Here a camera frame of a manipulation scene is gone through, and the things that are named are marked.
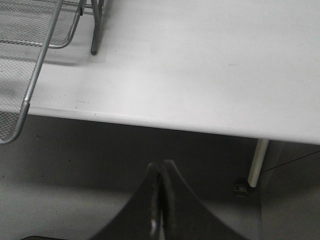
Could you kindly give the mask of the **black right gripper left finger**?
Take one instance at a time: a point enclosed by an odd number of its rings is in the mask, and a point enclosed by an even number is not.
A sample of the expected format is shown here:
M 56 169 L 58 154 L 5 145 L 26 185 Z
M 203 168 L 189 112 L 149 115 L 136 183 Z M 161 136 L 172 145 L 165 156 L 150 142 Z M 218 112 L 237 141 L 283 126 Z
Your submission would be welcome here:
M 160 238 L 160 173 L 147 166 L 145 177 L 120 212 L 92 240 L 158 240 Z

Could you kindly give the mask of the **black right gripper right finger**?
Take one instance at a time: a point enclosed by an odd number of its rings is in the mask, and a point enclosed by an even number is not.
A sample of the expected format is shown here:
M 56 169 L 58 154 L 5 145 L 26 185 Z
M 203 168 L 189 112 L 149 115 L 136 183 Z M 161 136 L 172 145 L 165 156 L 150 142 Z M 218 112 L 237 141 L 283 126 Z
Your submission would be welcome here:
M 244 240 L 213 215 L 195 196 L 174 161 L 164 160 L 162 177 L 163 230 L 166 240 Z

